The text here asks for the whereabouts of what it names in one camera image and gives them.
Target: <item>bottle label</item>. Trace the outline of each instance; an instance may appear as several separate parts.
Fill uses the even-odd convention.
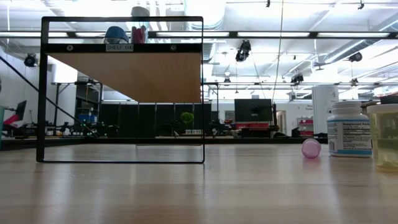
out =
[[[341,155],[372,155],[370,123],[366,119],[328,121],[329,152]]]

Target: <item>pink ball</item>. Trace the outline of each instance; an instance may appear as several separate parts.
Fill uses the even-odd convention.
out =
[[[320,151],[321,144],[319,144],[319,142],[315,139],[305,140],[301,147],[301,152],[307,159],[314,159],[318,157]]]

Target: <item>spotlight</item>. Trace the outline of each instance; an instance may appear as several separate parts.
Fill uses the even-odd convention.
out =
[[[238,52],[236,53],[235,60],[236,62],[244,62],[249,57],[249,52],[251,51],[251,44],[250,41],[244,40]]]
[[[27,54],[27,57],[24,60],[24,64],[26,67],[34,68],[37,66],[37,58],[36,54]]]
[[[224,82],[225,82],[225,83],[230,83],[231,80],[230,80],[229,78],[225,78],[225,79],[224,79]]]
[[[298,74],[292,77],[292,81],[290,83],[300,83],[304,82],[304,77],[302,74]]]
[[[362,60],[362,54],[361,53],[355,53],[353,55],[351,55],[348,60],[350,62],[360,62]]]
[[[353,78],[353,79],[351,80],[351,87],[356,86],[358,83],[359,83],[358,78]]]

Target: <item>security camera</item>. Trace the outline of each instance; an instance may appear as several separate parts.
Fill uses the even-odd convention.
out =
[[[37,57],[36,54],[27,54],[27,57],[24,60],[24,64],[26,67],[34,68],[37,66]]]
[[[290,83],[300,83],[304,82],[304,77],[302,74],[292,76],[292,81]]]
[[[244,40],[238,52],[236,53],[235,60],[236,62],[244,62],[249,57],[249,52],[251,51],[251,44],[250,41]]]
[[[351,55],[351,56],[348,58],[348,60],[349,60],[350,62],[360,62],[360,61],[362,60],[362,54],[359,53],[359,52],[357,52],[357,53]]]

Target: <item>metal rack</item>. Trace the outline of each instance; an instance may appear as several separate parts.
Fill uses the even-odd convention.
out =
[[[134,44],[134,50],[129,52],[109,52],[106,50],[106,44],[50,44],[49,29],[51,22],[201,22],[200,43],[195,44]],[[46,160],[45,155],[45,112],[47,95],[47,63],[49,54],[136,54],[136,53],[198,53],[200,54],[200,63],[203,65],[203,18],[202,17],[43,17],[42,30],[40,38],[40,77],[39,77],[39,105],[38,105],[38,135],[37,135],[37,162],[75,162],[75,163],[166,163],[166,164],[202,164],[205,161],[205,132],[202,130],[201,148],[202,159],[200,161],[51,161]],[[201,99],[202,105],[202,127],[204,124],[204,93],[203,93],[203,72],[201,72]],[[108,143],[118,144],[118,139],[113,139]]]

